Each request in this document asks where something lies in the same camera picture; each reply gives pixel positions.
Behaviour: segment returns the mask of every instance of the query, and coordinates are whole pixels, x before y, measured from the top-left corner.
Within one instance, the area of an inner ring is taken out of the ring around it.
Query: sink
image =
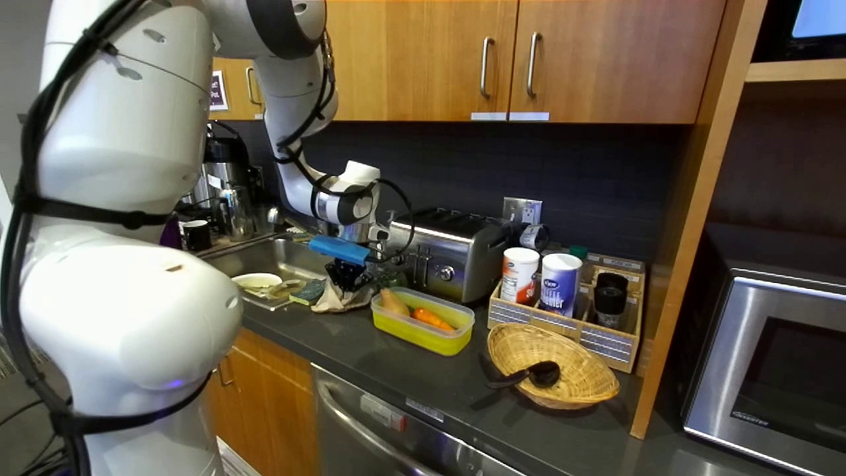
[[[229,277],[271,273],[283,280],[326,278],[324,266],[332,261],[306,245],[278,235],[221,250],[203,259]]]

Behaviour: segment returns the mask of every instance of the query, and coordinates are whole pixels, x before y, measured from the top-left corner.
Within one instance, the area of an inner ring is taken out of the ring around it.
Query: dishwasher
[[[323,368],[312,367],[323,476],[524,476]]]

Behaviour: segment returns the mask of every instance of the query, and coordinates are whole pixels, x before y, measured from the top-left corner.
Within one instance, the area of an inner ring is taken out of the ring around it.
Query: stainless steel toaster
[[[394,258],[418,291],[458,302],[489,296],[503,273],[503,251],[511,225],[473,213],[445,208],[415,212],[415,235],[402,256]],[[409,239],[409,215],[394,219],[386,250],[395,252]]]

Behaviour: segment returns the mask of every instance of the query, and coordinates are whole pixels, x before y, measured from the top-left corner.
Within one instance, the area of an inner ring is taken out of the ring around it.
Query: carrot
[[[439,318],[437,314],[422,307],[418,307],[415,309],[414,318],[421,322],[429,324],[432,327],[437,327],[439,329],[444,330],[455,330],[453,329],[453,326],[447,324],[443,319]]]
[[[405,303],[399,299],[399,296],[393,294],[391,290],[386,288],[380,291],[379,294],[382,295],[382,307],[386,308],[392,313],[411,317],[409,307],[406,306]]]

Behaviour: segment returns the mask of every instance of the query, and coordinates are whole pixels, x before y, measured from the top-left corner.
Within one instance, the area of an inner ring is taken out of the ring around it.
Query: yellow container
[[[377,329],[447,357],[461,352],[470,342],[475,322],[472,309],[406,288],[395,287],[391,291],[409,307],[428,309],[455,330],[437,329],[415,318],[392,313],[382,307],[382,296],[376,294],[371,300],[371,309]]]

